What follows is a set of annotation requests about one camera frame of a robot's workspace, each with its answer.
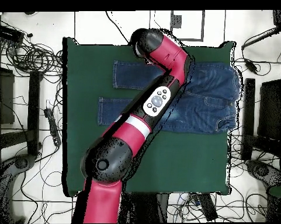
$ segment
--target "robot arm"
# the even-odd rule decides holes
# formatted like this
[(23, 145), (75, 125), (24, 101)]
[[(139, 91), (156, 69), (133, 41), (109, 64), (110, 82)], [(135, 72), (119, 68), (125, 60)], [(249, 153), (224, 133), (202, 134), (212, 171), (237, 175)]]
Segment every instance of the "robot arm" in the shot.
[(121, 113), (115, 122), (87, 150), (81, 160), (86, 178), (83, 223), (116, 223), (121, 179), (161, 119), (181, 86), (186, 82), (192, 60), (188, 54), (157, 29), (141, 29), (134, 53), (164, 70)]

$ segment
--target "white button panel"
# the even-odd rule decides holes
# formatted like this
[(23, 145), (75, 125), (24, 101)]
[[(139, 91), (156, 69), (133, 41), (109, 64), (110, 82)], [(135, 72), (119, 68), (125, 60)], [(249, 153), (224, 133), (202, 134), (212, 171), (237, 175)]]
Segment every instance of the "white button panel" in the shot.
[(149, 116), (156, 117), (170, 98), (171, 92), (168, 87), (158, 87), (144, 103), (143, 110)]

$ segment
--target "jeans pocket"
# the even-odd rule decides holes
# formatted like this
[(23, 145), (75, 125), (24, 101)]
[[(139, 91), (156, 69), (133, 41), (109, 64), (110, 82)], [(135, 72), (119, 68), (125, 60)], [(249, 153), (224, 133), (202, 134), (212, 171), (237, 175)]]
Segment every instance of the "jeans pocket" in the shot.
[(233, 130), (237, 127), (235, 121), (235, 115), (228, 115), (224, 118), (219, 119), (216, 122), (216, 131), (225, 132), (227, 130)]
[(163, 73), (155, 65), (115, 60), (112, 85), (115, 89), (144, 89)]
[(98, 125), (111, 125), (132, 99), (99, 98)]
[(205, 97), (204, 103), (207, 106), (215, 107), (215, 108), (218, 108), (218, 109), (223, 109), (228, 105), (227, 100), (212, 98), (212, 97)]
[(234, 89), (235, 89), (235, 100), (237, 100), (240, 96), (241, 84), (240, 84), (239, 76), (236, 73), (236, 71), (234, 72), (233, 85), (234, 85)]

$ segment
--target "blue jeans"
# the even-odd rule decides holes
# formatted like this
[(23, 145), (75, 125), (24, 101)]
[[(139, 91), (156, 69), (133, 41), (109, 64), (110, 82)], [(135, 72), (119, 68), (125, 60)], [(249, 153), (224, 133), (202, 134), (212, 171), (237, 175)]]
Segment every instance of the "blue jeans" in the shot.
[[(143, 89), (162, 74), (162, 70), (154, 65), (115, 61), (113, 87)], [(163, 125), (163, 131), (197, 134), (215, 134), (234, 129), (235, 101), (240, 94), (240, 81), (236, 71), (220, 62), (197, 62), (190, 74), (192, 78), (190, 80), (188, 76), (185, 92), (180, 99), (177, 96), (173, 100), (155, 129), (158, 130)], [(100, 97), (98, 124), (110, 125), (131, 101), (132, 99)], [(175, 108), (169, 116), (172, 106)]]

